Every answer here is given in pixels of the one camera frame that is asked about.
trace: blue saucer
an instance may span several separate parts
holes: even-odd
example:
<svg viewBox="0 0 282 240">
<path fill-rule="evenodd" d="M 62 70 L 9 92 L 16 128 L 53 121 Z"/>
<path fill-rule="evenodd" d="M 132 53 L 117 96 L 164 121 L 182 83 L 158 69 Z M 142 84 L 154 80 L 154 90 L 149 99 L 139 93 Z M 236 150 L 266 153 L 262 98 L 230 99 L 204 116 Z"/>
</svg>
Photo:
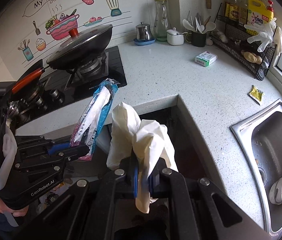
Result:
<svg viewBox="0 0 282 240">
<path fill-rule="evenodd" d="M 144 46 L 144 45 L 149 45 L 155 42 L 155 39 L 151 40 L 151 41 L 138 41 L 136 38 L 133 40 L 134 43 L 138 46 Z"/>
</svg>

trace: white latex glove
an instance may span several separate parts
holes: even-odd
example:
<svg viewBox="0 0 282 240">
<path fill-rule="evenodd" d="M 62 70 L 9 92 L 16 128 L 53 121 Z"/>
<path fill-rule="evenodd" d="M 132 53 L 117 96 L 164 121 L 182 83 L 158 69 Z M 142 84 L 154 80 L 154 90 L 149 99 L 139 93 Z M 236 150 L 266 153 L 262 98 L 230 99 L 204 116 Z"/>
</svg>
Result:
<svg viewBox="0 0 282 240">
<path fill-rule="evenodd" d="M 106 164 L 112 170 L 117 169 L 120 161 L 131 155 L 133 148 L 139 163 L 136 207 L 148 213 L 150 203 L 155 201 L 150 197 L 148 177 L 159 158 L 165 160 L 168 168 L 177 171 L 168 129 L 154 120 L 141 121 L 132 106 L 121 102 L 112 112 L 111 136 Z"/>
<path fill-rule="evenodd" d="M 259 34 L 252 36 L 247 39 L 248 43 L 252 43 L 254 41 L 261 41 L 262 44 L 258 47 L 258 52 L 263 52 L 268 44 L 273 41 L 273 35 L 276 28 L 276 18 L 274 17 L 269 23 L 261 25 L 261 26 L 250 26 L 244 25 L 244 28 L 252 31 L 256 31 Z"/>
</svg>

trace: red lid knob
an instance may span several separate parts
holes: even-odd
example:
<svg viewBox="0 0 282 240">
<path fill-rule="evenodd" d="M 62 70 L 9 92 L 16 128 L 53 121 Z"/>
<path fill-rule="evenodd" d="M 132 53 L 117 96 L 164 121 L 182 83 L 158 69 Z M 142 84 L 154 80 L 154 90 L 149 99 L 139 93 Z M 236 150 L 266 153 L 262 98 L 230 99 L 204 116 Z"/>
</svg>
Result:
<svg viewBox="0 0 282 240">
<path fill-rule="evenodd" d="M 71 37 L 78 35 L 78 29 L 74 28 L 74 29 L 70 30 L 69 34 L 70 34 Z"/>
</svg>

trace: glass pitcher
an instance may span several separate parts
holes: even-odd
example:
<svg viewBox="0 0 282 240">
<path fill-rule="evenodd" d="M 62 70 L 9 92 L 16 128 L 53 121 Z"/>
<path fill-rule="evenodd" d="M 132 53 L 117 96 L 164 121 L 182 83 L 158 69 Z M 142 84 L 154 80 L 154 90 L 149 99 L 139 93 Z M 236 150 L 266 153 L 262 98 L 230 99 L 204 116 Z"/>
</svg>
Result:
<svg viewBox="0 0 282 240">
<path fill-rule="evenodd" d="M 158 41 L 167 40 L 167 30 L 170 24 L 167 16 L 167 0 L 154 0 L 157 8 L 155 22 L 153 27 L 154 36 Z"/>
</svg>

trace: spoon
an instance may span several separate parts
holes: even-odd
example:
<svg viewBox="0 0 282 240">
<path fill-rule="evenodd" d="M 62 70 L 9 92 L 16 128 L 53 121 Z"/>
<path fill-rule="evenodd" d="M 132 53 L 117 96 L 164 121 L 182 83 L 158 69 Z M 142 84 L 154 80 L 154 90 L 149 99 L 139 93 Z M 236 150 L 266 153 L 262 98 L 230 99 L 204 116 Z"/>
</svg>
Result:
<svg viewBox="0 0 282 240">
<path fill-rule="evenodd" d="M 183 19 L 182 24 L 183 27 L 186 28 L 187 30 L 195 32 L 193 26 L 186 19 Z"/>
<path fill-rule="evenodd" d="M 215 29 L 215 27 L 216 27 L 215 23 L 208 22 L 203 33 L 207 33 L 209 31 L 213 31 Z"/>
<path fill-rule="evenodd" d="M 200 33 L 203 33 L 203 31 L 204 31 L 204 26 L 199 24 L 197 18 L 195 18 L 195 23 L 197 24 L 198 31 L 199 31 Z"/>
</svg>

